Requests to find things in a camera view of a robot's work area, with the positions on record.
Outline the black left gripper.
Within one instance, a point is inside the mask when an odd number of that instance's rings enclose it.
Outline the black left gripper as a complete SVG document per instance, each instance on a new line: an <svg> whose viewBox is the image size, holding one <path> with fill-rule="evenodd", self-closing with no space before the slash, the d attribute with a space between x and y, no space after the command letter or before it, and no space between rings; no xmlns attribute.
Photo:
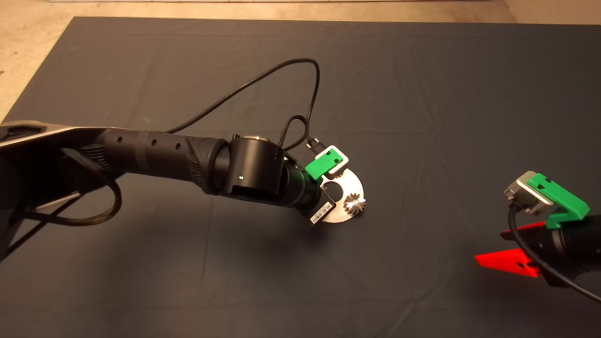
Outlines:
<svg viewBox="0 0 601 338"><path fill-rule="evenodd" d="M310 225L324 223L326 216L335 208L336 202L326 192L324 178L312 178L304 167L301 167L299 172L302 175L299 212Z"/></svg>

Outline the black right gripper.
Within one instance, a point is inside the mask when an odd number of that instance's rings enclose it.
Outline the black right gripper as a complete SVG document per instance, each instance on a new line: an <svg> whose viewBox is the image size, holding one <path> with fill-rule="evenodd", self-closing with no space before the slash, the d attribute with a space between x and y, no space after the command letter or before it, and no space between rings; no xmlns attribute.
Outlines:
<svg viewBox="0 0 601 338"><path fill-rule="evenodd" d="M600 271L601 216L564 223L548 229L545 221L522 225L516 231L539 258L568 279ZM500 233L503 240L515 240L511 230ZM479 266L525 277L539 277L540 270L522 249L475 255Z"/></svg>

